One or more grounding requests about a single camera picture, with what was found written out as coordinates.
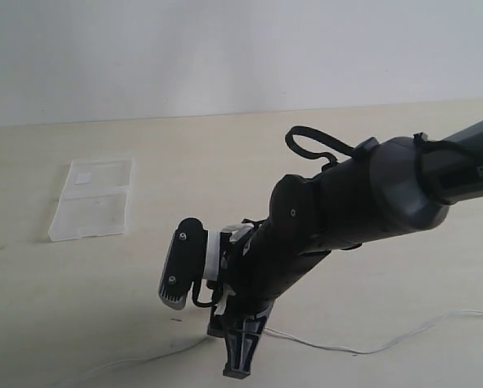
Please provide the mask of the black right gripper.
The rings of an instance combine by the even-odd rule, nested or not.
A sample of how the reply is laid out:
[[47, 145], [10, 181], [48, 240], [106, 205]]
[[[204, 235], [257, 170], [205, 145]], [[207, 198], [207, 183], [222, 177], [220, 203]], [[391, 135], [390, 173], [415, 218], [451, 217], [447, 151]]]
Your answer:
[[251, 374], [275, 300], [326, 257], [326, 250], [309, 252], [299, 243], [279, 236], [265, 220], [232, 246], [223, 275], [226, 303], [211, 310], [207, 329], [225, 340], [225, 377], [245, 379]]

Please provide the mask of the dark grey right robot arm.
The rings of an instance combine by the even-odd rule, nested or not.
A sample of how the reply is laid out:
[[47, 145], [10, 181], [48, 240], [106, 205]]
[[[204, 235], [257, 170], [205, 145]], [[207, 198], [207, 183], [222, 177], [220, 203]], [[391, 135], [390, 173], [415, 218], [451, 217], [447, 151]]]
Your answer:
[[452, 205], [483, 197], [483, 121], [439, 141], [417, 133], [354, 147], [311, 127], [292, 127], [287, 146], [314, 159], [297, 136], [325, 146], [321, 172], [282, 177], [265, 220], [230, 227], [224, 301], [208, 327], [225, 340], [226, 377], [249, 376], [275, 300], [331, 252], [432, 230]]

